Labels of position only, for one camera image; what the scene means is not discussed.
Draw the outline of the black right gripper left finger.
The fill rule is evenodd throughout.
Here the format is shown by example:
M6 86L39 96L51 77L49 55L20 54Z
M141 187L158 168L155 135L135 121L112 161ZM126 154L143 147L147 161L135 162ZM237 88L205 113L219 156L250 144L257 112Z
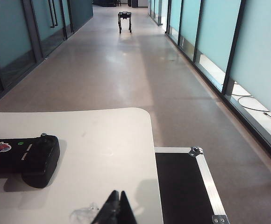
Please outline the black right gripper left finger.
M119 192L117 190L113 190L91 223L117 224L117 215L119 214L119 208Z

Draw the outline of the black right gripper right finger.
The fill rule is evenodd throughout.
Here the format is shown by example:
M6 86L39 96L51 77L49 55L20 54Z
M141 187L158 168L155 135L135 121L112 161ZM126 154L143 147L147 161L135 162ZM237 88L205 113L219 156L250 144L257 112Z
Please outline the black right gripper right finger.
M111 193L111 223L136 224L136 218L129 204L125 191L121 194L117 190Z

